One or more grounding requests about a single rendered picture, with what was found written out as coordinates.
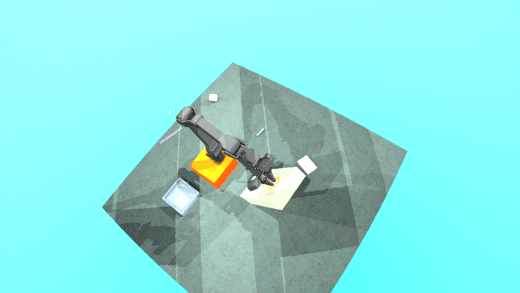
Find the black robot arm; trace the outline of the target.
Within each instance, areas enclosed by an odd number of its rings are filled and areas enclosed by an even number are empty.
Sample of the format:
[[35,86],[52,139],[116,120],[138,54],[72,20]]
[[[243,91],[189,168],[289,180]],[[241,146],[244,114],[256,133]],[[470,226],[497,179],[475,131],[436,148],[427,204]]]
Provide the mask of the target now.
[[205,145],[205,155],[218,164],[222,164],[227,155],[238,160],[245,167],[250,163],[257,162],[255,169],[258,172],[268,172],[273,165],[271,162],[273,158],[269,153],[260,158],[257,149],[248,149],[245,141],[223,134],[191,106],[184,106],[175,119],[179,124],[189,127],[200,138]]

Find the white rectangular block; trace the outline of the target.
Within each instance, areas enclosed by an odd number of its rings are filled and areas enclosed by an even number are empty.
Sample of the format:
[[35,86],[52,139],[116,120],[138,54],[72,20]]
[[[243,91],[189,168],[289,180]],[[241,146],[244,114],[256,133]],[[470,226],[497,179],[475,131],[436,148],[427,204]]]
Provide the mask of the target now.
[[298,164],[303,168],[304,171],[306,171],[307,174],[310,174],[316,169],[316,165],[314,165],[307,156],[300,159]]

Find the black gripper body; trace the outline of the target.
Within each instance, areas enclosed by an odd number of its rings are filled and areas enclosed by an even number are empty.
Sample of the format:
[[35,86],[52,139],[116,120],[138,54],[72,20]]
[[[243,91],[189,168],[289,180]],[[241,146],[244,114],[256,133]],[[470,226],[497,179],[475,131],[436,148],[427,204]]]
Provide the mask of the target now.
[[[272,156],[272,161],[271,162],[274,162],[276,157],[274,155],[271,155]],[[251,192],[253,190],[256,190],[260,185],[261,185],[261,182],[264,180],[264,176],[263,176],[263,173],[265,171],[257,171],[255,169],[255,165],[256,165],[257,162],[255,163],[250,163],[249,165],[246,166],[246,170],[248,171],[251,171],[251,173],[253,174],[253,176],[256,178],[254,180],[251,180],[250,183],[247,185],[247,189]]]

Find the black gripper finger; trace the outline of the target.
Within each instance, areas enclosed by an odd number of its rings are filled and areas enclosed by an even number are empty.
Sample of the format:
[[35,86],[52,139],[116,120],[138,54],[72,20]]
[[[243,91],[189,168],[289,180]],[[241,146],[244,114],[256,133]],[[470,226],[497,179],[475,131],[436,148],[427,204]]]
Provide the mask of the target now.
[[274,184],[268,180],[267,176],[265,176],[264,180],[261,182],[261,184],[265,184],[267,186],[274,186]]
[[275,179],[275,177],[274,177],[274,175],[273,175],[273,173],[272,173],[272,167],[270,168],[270,170],[269,170],[268,172],[264,172],[263,175],[264,175],[264,176],[267,176],[267,178],[268,178],[270,181],[272,181],[273,183],[276,182],[276,179]]

